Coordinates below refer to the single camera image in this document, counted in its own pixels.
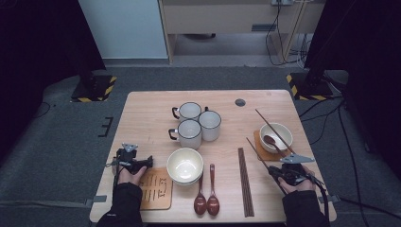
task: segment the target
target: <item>yellow black hazard tape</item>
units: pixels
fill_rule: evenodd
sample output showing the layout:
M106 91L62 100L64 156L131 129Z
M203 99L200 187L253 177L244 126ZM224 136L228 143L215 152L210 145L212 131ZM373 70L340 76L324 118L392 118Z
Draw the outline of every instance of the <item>yellow black hazard tape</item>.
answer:
M86 96L86 95L83 95L83 96L71 97L71 101L72 102L105 101L109 97L110 92L112 91L116 80L117 80L117 77L110 76L110 77L107 78L107 81L102 81L102 83L107 83L107 84L106 84L105 89L104 89L104 94L102 94L101 96Z
M289 88L291 89L292 95L296 100L325 100L333 98L333 96L301 96L298 93L298 89L292 78L292 75L287 75L287 82L289 84Z

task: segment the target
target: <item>black cable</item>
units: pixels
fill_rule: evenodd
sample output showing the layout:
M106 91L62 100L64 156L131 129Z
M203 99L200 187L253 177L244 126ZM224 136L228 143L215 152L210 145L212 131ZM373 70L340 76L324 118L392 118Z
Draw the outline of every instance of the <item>black cable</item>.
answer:
M280 15L281 7L282 7L282 3L281 3L281 1L278 1L278 5L277 5L277 15L276 15L276 17L275 17L275 19L274 19L274 21L273 21L272 26L269 28L268 34L266 35L266 39L265 39L266 49L268 50L270 63L271 63L272 65L275 65L275 66L280 66L280 65L287 64L287 63L294 63L294 62L296 62L296 61L286 61L286 60L284 59L283 42L282 42L282 39L281 39L280 29L279 29L279 26L278 26L278 17L279 17L279 15ZM299 20L299 17L301 16L301 10L300 10L300 13L298 14L297 22L298 22L298 20ZM278 33L279 40L280 40L280 44L281 44L281 52L282 52L282 56L283 56L283 60L284 60L283 63L274 63L274 62L272 61L272 59L271 59L271 53L270 53L270 51L269 51L268 37L269 37L270 32L271 32L271 29L273 28L274 25L276 25L276 27L277 27L277 33Z
M42 104L46 104L47 105L47 110L44 113L40 114L40 115L33 116L33 118L42 117L42 116L46 115L50 111L50 104L48 104L47 102L42 102Z
M372 209L372 210L376 210L378 212L387 214L387 215L392 216L392 217L397 218L397 219L401 219L401 216L397 216L396 214L394 214L394 213L392 213L390 211L387 211L387 210L384 210L384 209L381 209L381 208L377 208L377 207L372 206L372 205L363 204L363 203L360 203L360 202L357 202L357 201L351 201L351 200L348 200L348 199L343 198L343 197L340 197L340 200L349 202L349 203L351 203L353 205L362 205L362 206L364 206L366 208L369 208L369 209Z
M332 99L339 98L339 97L342 97L342 96L333 96ZM301 114L299 115L299 117L301 118L303 115L305 115L305 114L308 113L310 110L312 110L312 108L314 108L315 106L317 106L317 105L319 105L319 104L321 104L321 103L323 103L323 102L325 102L325 101L327 101L327 100L331 100L331 99L323 99L323 100L318 101L317 103L315 103L315 104L313 104L311 107L309 107L306 111L304 111L303 113L301 113Z
M330 217L328 214L328 198L326 195L326 190L323 188L321 183L314 182L314 184L317 185L319 187L319 189L321 190L321 194L322 194L323 201L324 201L324 215L326 216L326 218L328 220L327 222L330 225Z
M351 145L350 145L350 142L349 142L349 139L348 139L348 135L347 135L347 132L345 130L344 124L342 122L340 108L338 110L338 113L339 113L339 119L340 119L340 123L341 123L341 128L342 128L342 131L343 131L344 136L345 136L345 141L347 142L348 150L350 152L351 161L352 161L352 165L353 165L353 169L354 169L355 182L356 182L356 185L357 185L357 202L359 203L360 214L362 215L362 219L363 219L363 222L365 223L365 226L369 227L368 221L366 220L365 213L363 211L363 206L361 205L362 204L362 199L360 197L359 179L358 179L358 176L357 176L357 165L355 163L354 152L351 149Z
M310 44L311 43L311 41L306 41L306 34L305 34L305 36L304 36L304 40L303 40L303 44L302 44L302 47L301 47L301 51L300 51L300 60L301 60L301 62L302 62L302 64L303 64L303 67L305 67L305 59L306 59L306 57L307 57L307 53L308 53L308 47L307 47L307 45L308 44Z
M326 101L326 100L329 100L329 99L321 100L321 101L315 103L314 105L312 105L311 107L309 107L304 113L302 113L302 114L300 115L300 117L301 117L302 115L306 114L307 112L309 112L312 108L314 108L314 107L317 106L318 104L323 103L323 102ZM338 110L338 112L339 112L339 117L340 117L340 107L341 107L341 105L339 105L338 108L335 109L335 110ZM343 132L344 132L344 135L345 135L345 137L346 137L347 145L348 145L348 148L349 148L349 150L350 150L350 153L353 154L352 150L350 149L350 144L349 144L349 141L348 141L348 136L347 136L346 131L345 131L345 128L344 128L344 126L343 126L343 122L342 122L342 118L341 118L341 117L340 117L340 123L341 123L342 130L343 130ZM353 159L354 171L357 172L357 171L356 171L356 168L357 168L357 167L356 167L356 165L355 165L354 156L352 155L351 157L352 157L352 159ZM368 205L368 204L362 203L362 202L360 201L360 192L359 192L360 190L359 190L359 184L358 184L357 175L356 175L356 181L357 181L357 194L358 194L359 200L358 200L358 201L350 201L350 200L347 200L346 198L340 197L340 200L341 200L341 201L346 201L346 202L352 203L352 204L354 204L354 205L358 205L359 207L361 207L361 206L367 207L367 208L369 208L369 209L376 210L376 211L378 211L378 212L387 214L387 215L392 216L392 217L394 217L394 218L401 219L400 216L397 216L396 214L391 213L391 212L389 212L389 211L387 211L387 210L384 210L384 209L381 209L381 208L374 207L374 206L372 206L372 205ZM367 223L367 220L366 220L366 218L365 218L363 209L362 209L362 211L361 211L361 215L362 215L362 217L363 217L363 220L364 220L364 222L365 222L365 225L366 225L366 226L369 226L369 224Z
M334 79L332 79L327 71L325 70L323 73L323 80L330 83L337 91L339 91L340 93L342 93L345 90L345 84L341 84L340 82L335 81Z
M297 49L290 49L289 51L292 51L292 54L298 54L298 53L300 53L300 52L302 52L302 53L306 53L307 54L307 43L310 43L310 41L308 41L308 42L306 42L305 40L306 40L306 34L304 34L304 39L303 39L303 42L302 42L302 44L301 44L301 48L299 49L299 50L297 50Z
M120 173L123 170L124 167L120 168L120 161L119 161L119 157L117 157L116 159L116 164L115 164L115 175L114 175L114 181L113 181L113 198L115 196L115 189L117 188L118 185L118 179L120 178Z
M302 44L301 44L301 49L297 53L297 64L301 68L304 68L304 64L305 64L304 58L305 58L305 55L307 55L305 43L306 43L306 34L304 34L304 38L303 38Z
M333 110L330 111L329 113L322 114L322 115L318 115L318 116L314 116L314 117L311 117L311 118L309 118L309 119L307 119L307 120L302 120L302 121L301 121L301 122L304 122L304 121L316 119L316 118L321 117L321 116L325 116L325 119L324 119L324 122L323 122L323 129L322 129L321 135L320 135L319 138L316 139L314 142L309 143L309 145L316 144L319 140L322 139L323 133L324 133L324 129L325 129L325 124L326 124L326 121L327 121L328 116L329 116L330 114L334 113L337 109L339 109L340 106L341 106L343 103L344 103L344 100L343 100L335 109L333 109Z

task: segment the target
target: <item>white bowl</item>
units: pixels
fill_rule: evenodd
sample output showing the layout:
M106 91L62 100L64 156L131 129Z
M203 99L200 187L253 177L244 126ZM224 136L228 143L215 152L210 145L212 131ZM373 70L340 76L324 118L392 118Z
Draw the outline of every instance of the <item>white bowl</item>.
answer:
M192 148L179 148L168 157L166 168L175 183L189 185L200 178L203 172L203 159Z
M270 123L270 125L277 131L277 133L280 134L280 136L286 141L286 143L289 146L292 145L292 133L291 131L289 131L287 127L279 123ZM275 141L275 145L280 150L284 151L287 149L286 144L283 143L283 141L276 135L276 133L274 133L274 131L267 124L260 128L259 134L260 134L259 136L260 144L266 151L270 153L278 153L277 149L273 145L265 143L265 141L263 140L263 137L265 135L269 135L270 137L272 137Z

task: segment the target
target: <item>wooden table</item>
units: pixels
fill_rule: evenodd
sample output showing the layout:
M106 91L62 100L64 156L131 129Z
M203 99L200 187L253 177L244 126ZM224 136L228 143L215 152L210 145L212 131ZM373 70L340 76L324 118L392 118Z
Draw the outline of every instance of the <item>wooden table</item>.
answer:
M245 100L245 106L235 105L237 99ZM216 165L215 189L220 201L216 217L207 212L198 216L193 202L198 194L197 183L190 186L173 184L172 203L167 210L141 211L144 222L284 222L283 193L263 164L257 159L247 137L254 142L253 132L264 125L255 109L270 122L287 126L294 137L292 148L300 155L313 157L304 128L295 110L292 98L285 90L231 90L231 91L169 91L132 92L129 94L107 163L112 161L122 143L139 145L137 159L153 155L154 167L166 167L168 156L180 148L178 142L168 136L169 129L176 129L179 122L171 113L172 107L180 107L186 101L199 103L202 108L218 112L222 117L220 137L213 142L202 141L198 152L204 161L203 194L210 195L210 164ZM238 148L244 148L245 160L253 199L254 217L245 218L239 172ZM269 165L280 166L278 162ZM318 164L307 163L323 179ZM95 202L90 219L98 222L112 204L113 174L105 168L97 195L107 195L106 202ZM329 203L330 220L336 211Z

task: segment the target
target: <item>bowl rim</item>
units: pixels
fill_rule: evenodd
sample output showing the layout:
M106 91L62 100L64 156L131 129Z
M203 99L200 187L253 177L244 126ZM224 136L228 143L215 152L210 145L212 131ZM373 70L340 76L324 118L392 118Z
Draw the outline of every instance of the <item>bowl rim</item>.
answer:
M167 173L168 173L168 176L171 178L171 180L173 180L173 182L175 182L175 183L178 183L178 184L191 184L191 183L196 182L196 181L200 178L200 175L199 175L196 179L193 179L193 180L191 180L191 181L189 181L189 182L180 182L180 181L178 181L177 179L175 179L175 178L172 176L172 174L170 173L169 168L168 168L168 163L169 163L169 161L170 161L170 158L171 158L175 153L180 152L180 151L182 151L182 150L189 150L189 151L192 151L192 152L195 153L195 154L198 154L198 156L200 157L200 162L201 162L200 175L201 175L201 173L203 172L203 169L204 169L204 161L203 161L203 158L201 157L201 154L200 154L197 150L195 150L195 149L193 149L193 148L178 148L178 149L174 150L174 151L168 156L167 163L166 163Z
M270 125L271 125L272 127L273 127L273 125L279 125L279 126L283 127L284 129L286 129L286 131L289 132L289 136L290 136L290 138L291 138L291 140L290 140L289 143L288 143L287 141L286 141L286 142L288 143L289 146L292 145L292 143L293 143L293 141L294 141L294 137L293 137L293 135L292 135L291 130L290 130L288 127L286 127L285 125L283 125L283 124L281 124L281 123L277 123L277 122L271 122ZM272 151L277 151L277 150L275 150L275 147L274 147L274 146L272 146L272 145L270 145L270 144L267 144L267 143L265 143L265 141L263 141L263 139L262 139L262 129L263 129L264 127L268 127L268 124L264 124L264 125L263 125L262 127L260 127L260 129L259 129L259 140L260 140L260 143L261 143L262 145L265 145L266 147L270 148Z

